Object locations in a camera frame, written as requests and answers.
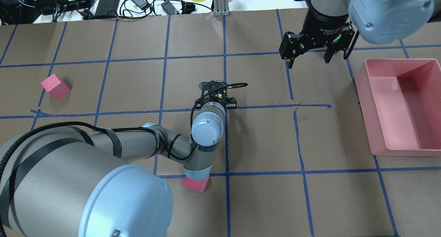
power adapter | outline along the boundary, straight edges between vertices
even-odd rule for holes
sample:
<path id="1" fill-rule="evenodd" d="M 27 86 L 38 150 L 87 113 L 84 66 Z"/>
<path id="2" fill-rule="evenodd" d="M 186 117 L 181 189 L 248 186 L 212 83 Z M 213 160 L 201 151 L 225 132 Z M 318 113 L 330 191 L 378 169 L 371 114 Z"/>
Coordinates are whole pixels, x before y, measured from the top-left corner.
<path id="1" fill-rule="evenodd" d="M 95 18 L 116 16 L 120 0 L 100 0 L 95 11 Z"/>
<path id="2" fill-rule="evenodd" d="M 150 4 L 145 0 L 131 0 L 131 1 L 143 11 L 150 6 Z"/>
<path id="3" fill-rule="evenodd" d="M 175 8 L 172 2 L 168 0 L 164 3 L 161 3 L 161 7 L 168 15 L 179 15 L 178 10 Z"/>

black strap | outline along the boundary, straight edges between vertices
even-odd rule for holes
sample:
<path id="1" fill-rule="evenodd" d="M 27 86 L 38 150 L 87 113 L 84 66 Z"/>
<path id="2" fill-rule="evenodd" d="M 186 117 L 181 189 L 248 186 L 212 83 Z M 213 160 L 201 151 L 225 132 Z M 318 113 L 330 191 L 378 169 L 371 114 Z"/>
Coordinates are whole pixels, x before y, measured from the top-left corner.
<path id="1" fill-rule="evenodd" d="M 170 155 L 172 154 L 173 145 L 175 144 L 175 141 L 178 139 L 179 136 L 181 136 L 181 134 L 177 134 L 175 136 L 175 138 L 173 138 L 172 142 L 170 143 L 170 146 L 167 150 L 167 158 L 170 158 Z"/>
<path id="2" fill-rule="evenodd" d="M 53 141 L 45 146 L 41 147 L 37 151 L 33 152 L 29 157 L 27 157 L 20 165 L 13 169 L 9 179 L 6 181 L 5 186 L 0 194 L 0 207 L 3 209 L 3 214 L 1 215 L 1 219 L 3 224 L 7 227 L 10 227 L 9 224 L 9 207 L 11 205 L 12 199 L 14 198 L 14 193 L 17 190 L 17 187 L 23 181 L 24 177 L 28 174 L 28 172 L 46 155 L 55 151 L 56 149 L 65 146 L 70 143 L 81 142 L 75 138 L 64 138 Z"/>
<path id="3" fill-rule="evenodd" d="M 92 140 L 92 138 L 90 138 L 90 136 L 86 133 L 86 131 L 80 129 L 79 127 L 75 127 L 75 126 L 68 126 L 68 127 L 70 127 L 71 129 L 75 130 L 76 132 L 78 132 L 78 133 L 82 136 L 82 138 L 84 139 L 84 141 L 85 141 L 87 144 L 92 145 L 92 146 L 95 146 L 95 145 L 93 144 L 93 140 Z"/>
<path id="4" fill-rule="evenodd" d="M 116 136 L 115 132 L 112 129 L 105 128 L 104 130 L 107 132 L 110 140 L 112 140 L 113 156 L 121 158 L 121 155 L 123 154 L 123 147 L 121 146 L 120 139 L 118 138 L 118 136 Z"/>

pink cube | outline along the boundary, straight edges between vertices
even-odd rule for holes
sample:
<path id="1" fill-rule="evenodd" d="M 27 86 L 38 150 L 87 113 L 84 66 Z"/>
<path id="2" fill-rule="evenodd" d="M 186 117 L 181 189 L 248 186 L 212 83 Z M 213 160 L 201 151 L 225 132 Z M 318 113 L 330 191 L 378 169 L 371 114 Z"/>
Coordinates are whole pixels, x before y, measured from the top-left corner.
<path id="1" fill-rule="evenodd" d="M 204 193 L 205 186 L 207 185 L 209 177 L 210 176 L 207 176 L 205 179 L 202 179 L 202 180 L 195 180 L 195 179 L 191 179 L 191 178 L 185 176 L 184 182 L 182 183 L 182 185 L 185 187 L 188 187 L 192 190 L 196 190 L 200 193 Z"/>
<path id="2" fill-rule="evenodd" d="M 43 88 L 56 99 L 64 97 L 71 89 L 57 75 L 52 74 L 41 82 Z"/>
<path id="3" fill-rule="evenodd" d="M 437 60 L 368 59 L 355 80 L 373 155 L 441 156 Z"/>

grid square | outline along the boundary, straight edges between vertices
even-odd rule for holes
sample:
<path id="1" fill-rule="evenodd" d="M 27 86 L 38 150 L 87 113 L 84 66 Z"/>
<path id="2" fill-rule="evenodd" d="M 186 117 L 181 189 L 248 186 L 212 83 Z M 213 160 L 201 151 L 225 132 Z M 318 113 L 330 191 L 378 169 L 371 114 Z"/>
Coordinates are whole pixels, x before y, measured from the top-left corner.
<path id="1" fill-rule="evenodd" d="M 329 64 L 324 52 L 307 52 L 294 61 L 290 77 L 294 102 L 302 104 L 358 103 L 346 61 L 341 52 Z"/>
<path id="2" fill-rule="evenodd" d="M 230 176 L 231 236 L 310 236 L 302 188 L 302 175 Z"/>
<path id="3" fill-rule="evenodd" d="M 139 127 L 148 122 L 158 123 L 159 113 L 148 114 L 118 114 L 118 115 L 100 115 L 98 117 L 97 127 Z M 153 172 L 155 158 L 141 158 L 140 160 L 131 162 L 140 165 Z"/>
<path id="4" fill-rule="evenodd" d="M 200 82 L 224 80 L 223 64 L 222 57 L 167 60 L 164 110 L 191 109 Z"/>
<path id="5" fill-rule="evenodd" d="M 358 104 L 300 107 L 296 114 L 305 170 L 375 168 Z"/>
<path id="6" fill-rule="evenodd" d="M 246 82 L 245 88 L 229 91 L 239 106 L 292 104 L 285 62 L 279 55 L 227 57 L 229 83 Z"/>
<path id="7" fill-rule="evenodd" d="M 171 16 L 168 57 L 222 53 L 222 17 L 215 17 L 213 13 Z"/>
<path id="8" fill-rule="evenodd" d="M 276 11 L 235 11 L 225 19 L 227 53 L 279 50 L 281 37 Z"/>
<path id="9" fill-rule="evenodd" d="M 0 69 L 0 116 L 31 115 L 36 109 L 49 66 L 26 66 Z"/>
<path id="10" fill-rule="evenodd" d="M 164 61 L 112 62 L 100 112 L 159 110 Z"/>
<path id="11" fill-rule="evenodd" d="M 165 112 L 162 113 L 161 125 L 165 128 L 173 130 L 176 133 L 189 137 L 192 131 L 189 126 L 190 112 Z M 219 140 L 219 148 L 214 157 L 211 173 L 225 172 L 225 134 Z M 158 175 L 174 175 L 183 174 L 183 165 L 178 162 L 169 160 L 166 157 L 158 156 L 158 165 L 156 174 Z"/>
<path id="12" fill-rule="evenodd" d="M 358 74 L 366 59 L 405 59 L 403 49 L 391 50 L 354 50 L 348 58 L 354 77 Z"/>
<path id="13" fill-rule="evenodd" d="M 403 39 L 406 46 L 413 45 L 440 45 L 441 22 L 430 22 L 424 24 L 417 32 Z"/>
<path id="14" fill-rule="evenodd" d="M 49 114 L 95 113 L 103 81 L 105 63 L 57 65 L 52 69 L 71 91 L 61 99 L 45 92 L 41 111 Z"/>
<path id="15" fill-rule="evenodd" d="M 56 62 L 107 60 L 114 28 L 109 19 L 68 22 Z"/>
<path id="16" fill-rule="evenodd" d="M 14 137 L 28 132 L 32 124 L 33 118 L 0 119 L 0 146 Z"/>
<path id="17" fill-rule="evenodd" d="M 406 49 L 411 59 L 434 58 L 441 62 L 441 47 Z"/>
<path id="18" fill-rule="evenodd" d="M 293 107 L 230 110 L 230 172 L 301 170 L 293 112 Z"/>
<path id="19" fill-rule="evenodd" d="M 175 202 L 167 237 L 227 236 L 225 177 L 210 177 L 204 193 L 184 187 L 183 178 L 165 181 Z"/>
<path id="20" fill-rule="evenodd" d="M 52 63 L 63 28 L 64 22 L 18 25 L 2 65 Z"/>
<path id="21" fill-rule="evenodd" d="M 377 173 L 307 175 L 315 236 L 393 236 Z"/>
<path id="22" fill-rule="evenodd" d="M 441 171 L 383 172 L 400 236 L 439 236 Z"/>
<path id="23" fill-rule="evenodd" d="M 0 55 L 3 55 L 3 52 L 6 50 L 14 28 L 15 25 L 5 25 L 0 28 Z"/>
<path id="24" fill-rule="evenodd" d="M 113 60 L 164 57 L 167 36 L 166 16 L 137 21 L 118 20 L 112 47 Z"/>

black electronic device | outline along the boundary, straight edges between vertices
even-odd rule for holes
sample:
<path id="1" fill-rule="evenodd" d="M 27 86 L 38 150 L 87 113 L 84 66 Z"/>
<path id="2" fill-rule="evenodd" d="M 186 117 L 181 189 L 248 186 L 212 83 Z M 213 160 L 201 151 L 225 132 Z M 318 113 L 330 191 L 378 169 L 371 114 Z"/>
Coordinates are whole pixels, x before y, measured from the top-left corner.
<path id="1" fill-rule="evenodd" d="M 53 14 L 57 5 L 59 11 L 74 11 L 89 8 L 93 0 L 37 0 L 36 8 L 43 15 Z"/>
<path id="2" fill-rule="evenodd" d="M 96 7 L 94 17 L 102 18 L 107 16 L 116 16 L 120 0 L 100 0 Z"/>
<path id="3" fill-rule="evenodd" d="M 145 0 L 132 0 L 135 5 L 137 5 L 141 10 L 147 9 L 150 4 Z"/>
<path id="4" fill-rule="evenodd" d="M 226 86 L 227 83 L 224 81 L 214 81 L 210 82 L 200 82 L 199 89 L 202 91 L 201 97 L 204 96 L 205 93 L 210 91 L 215 91 L 218 88 Z M 217 102 L 221 104 L 226 109 L 236 109 L 237 101 L 234 97 L 227 97 L 227 88 L 217 91 L 216 93 L 210 94 L 208 97 L 201 99 L 199 102 L 196 101 L 196 109 L 200 109 L 204 104 L 208 102 Z"/>
<path id="5" fill-rule="evenodd" d="M 21 0 L 32 5 L 33 0 Z M 33 23 L 40 16 L 38 10 L 22 5 L 19 0 L 0 0 L 0 19 L 4 24 Z"/>
<path id="6" fill-rule="evenodd" d="M 161 6 L 168 15 L 179 15 L 179 11 L 173 6 L 172 2 L 167 0 L 164 3 L 161 3 Z"/>

